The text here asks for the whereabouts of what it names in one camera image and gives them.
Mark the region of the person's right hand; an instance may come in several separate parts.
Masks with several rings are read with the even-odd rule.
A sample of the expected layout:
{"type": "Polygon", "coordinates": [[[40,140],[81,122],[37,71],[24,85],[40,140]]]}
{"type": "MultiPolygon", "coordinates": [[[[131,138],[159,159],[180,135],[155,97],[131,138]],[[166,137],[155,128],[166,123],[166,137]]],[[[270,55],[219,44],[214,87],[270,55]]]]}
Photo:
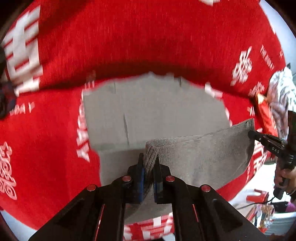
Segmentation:
{"type": "Polygon", "coordinates": [[[293,170],[290,169],[280,169],[280,167],[276,167],[275,170],[275,177],[274,177],[274,183],[275,187],[279,187],[281,189],[284,189],[287,194],[293,194],[295,192],[295,168],[293,170]],[[288,184],[281,184],[283,183],[283,179],[288,180],[288,184]]]}

